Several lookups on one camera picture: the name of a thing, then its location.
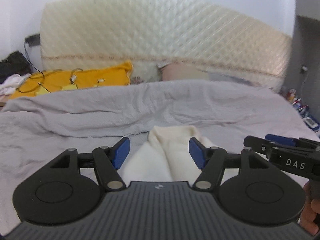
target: black handle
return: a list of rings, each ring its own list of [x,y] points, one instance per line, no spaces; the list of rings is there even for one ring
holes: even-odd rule
[[[320,181],[310,180],[311,199],[320,199]],[[313,220],[320,228],[320,214],[317,214],[316,219]]]

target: pillow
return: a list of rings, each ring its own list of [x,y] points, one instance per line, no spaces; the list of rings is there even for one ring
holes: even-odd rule
[[[209,80],[209,75],[196,66],[179,62],[169,63],[164,67],[158,65],[162,71],[162,81],[181,80],[181,79],[204,79]]]
[[[44,76],[41,73],[35,73],[10,98],[34,97],[61,90],[130,85],[132,68],[131,62],[126,61],[120,65],[101,69],[53,70],[43,72]]]
[[[207,72],[200,69],[197,65],[173,62],[166,65],[159,65],[162,71],[162,80],[181,80],[181,79],[203,79],[209,81],[229,81],[248,86],[260,86],[256,82],[251,82],[237,76],[225,75],[223,73]]]

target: mattress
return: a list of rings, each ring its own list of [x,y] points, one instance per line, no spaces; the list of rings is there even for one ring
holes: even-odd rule
[[[197,0],[55,1],[44,8],[40,33],[46,70],[105,67],[130,59],[146,71],[159,61],[180,61],[275,90],[291,51],[288,35]]]

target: gray bedsheet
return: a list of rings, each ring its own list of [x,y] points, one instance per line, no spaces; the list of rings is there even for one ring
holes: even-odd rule
[[[130,159],[155,125],[194,125],[233,152],[248,134],[316,139],[280,96],[231,82],[156,82],[10,100],[0,113],[0,233],[19,222],[15,187],[66,148],[89,152],[128,136]]]

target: finger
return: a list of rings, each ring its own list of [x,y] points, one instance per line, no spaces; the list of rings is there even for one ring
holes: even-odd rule
[[[312,210],[311,204],[305,203],[304,209],[301,213],[301,217],[304,218],[305,220],[312,222],[313,220],[316,219],[317,213]]]
[[[308,181],[304,186],[303,186],[303,190],[304,190],[304,192],[305,192],[305,194],[306,194],[306,200],[307,200],[307,202],[308,203],[311,203],[311,189],[310,189],[310,182]]]
[[[301,218],[299,225],[313,236],[318,233],[319,227],[314,222],[310,222]]]
[[[311,201],[311,208],[314,212],[320,213],[320,199],[314,199]]]

